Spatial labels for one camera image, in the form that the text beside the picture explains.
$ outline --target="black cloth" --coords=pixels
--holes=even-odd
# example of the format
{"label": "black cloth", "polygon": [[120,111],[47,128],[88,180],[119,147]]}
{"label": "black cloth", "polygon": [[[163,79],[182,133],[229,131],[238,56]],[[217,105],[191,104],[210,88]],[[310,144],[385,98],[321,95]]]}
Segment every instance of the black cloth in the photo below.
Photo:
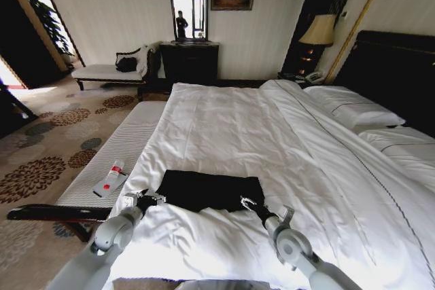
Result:
{"label": "black cloth", "polygon": [[186,37],[186,32],[184,29],[188,27],[188,23],[184,18],[181,17],[177,17],[175,20],[177,21],[178,37]]}
{"label": "black cloth", "polygon": [[137,59],[135,57],[126,57],[116,63],[116,70],[123,73],[135,71],[137,66]]}
{"label": "black cloth", "polygon": [[199,212],[207,207],[228,212],[245,210],[241,196],[264,205],[264,194],[257,177],[207,175],[193,171],[166,170],[156,191],[167,203]]}

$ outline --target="green leaves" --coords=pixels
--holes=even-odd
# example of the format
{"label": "green leaves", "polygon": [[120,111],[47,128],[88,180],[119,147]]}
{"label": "green leaves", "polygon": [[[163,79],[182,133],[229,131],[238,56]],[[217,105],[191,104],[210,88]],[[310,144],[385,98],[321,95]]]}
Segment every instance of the green leaves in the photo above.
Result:
{"label": "green leaves", "polygon": [[29,0],[29,3],[47,31],[58,53],[73,56],[69,52],[67,38],[60,33],[60,23],[52,17],[52,14],[57,14],[56,11],[40,0]]}

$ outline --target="table lamp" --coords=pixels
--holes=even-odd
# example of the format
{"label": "table lamp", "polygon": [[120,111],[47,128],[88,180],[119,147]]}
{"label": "table lamp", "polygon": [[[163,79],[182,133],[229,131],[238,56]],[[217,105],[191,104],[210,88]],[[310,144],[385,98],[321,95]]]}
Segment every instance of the table lamp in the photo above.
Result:
{"label": "table lamp", "polygon": [[308,30],[299,39],[300,43],[311,46],[307,53],[300,57],[306,65],[299,69],[299,74],[312,73],[320,59],[321,50],[334,43],[335,17],[334,14],[316,15]]}

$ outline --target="floral carpet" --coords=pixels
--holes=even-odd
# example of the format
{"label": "floral carpet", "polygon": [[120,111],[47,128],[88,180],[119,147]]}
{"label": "floral carpet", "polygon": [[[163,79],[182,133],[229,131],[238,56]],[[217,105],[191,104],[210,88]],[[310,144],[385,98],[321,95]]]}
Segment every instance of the floral carpet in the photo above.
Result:
{"label": "floral carpet", "polygon": [[[5,218],[20,205],[54,204],[138,103],[136,90],[85,83],[85,91],[79,91],[68,76],[45,88],[14,92],[39,118],[0,139],[0,289],[45,289],[84,248],[59,223]],[[167,96],[146,94],[144,100]],[[175,286],[163,280],[115,283],[115,289]]]}

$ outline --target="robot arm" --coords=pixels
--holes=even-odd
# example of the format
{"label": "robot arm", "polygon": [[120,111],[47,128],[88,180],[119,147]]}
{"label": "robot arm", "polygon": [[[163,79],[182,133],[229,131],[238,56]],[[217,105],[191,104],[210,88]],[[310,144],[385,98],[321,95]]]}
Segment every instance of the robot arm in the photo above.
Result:
{"label": "robot arm", "polygon": [[102,289],[112,264],[131,241],[133,230],[146,210],[166,200],[163,196],[145,195],[146,191],[134,197],[134,206],[101,224],[94,239],[63,267],[47,290]]}
{"label": "robot arm", "polygon": [[249,198],[242,198],[241,203],[262,220],[281,263],[290,264],[293,270],[298,268],[308,278],[312,290],[361,290],[342,270],[322,261],[313,252],[307,237],[290,228],[293,211],[288,211],[281,221],[276,214]]}

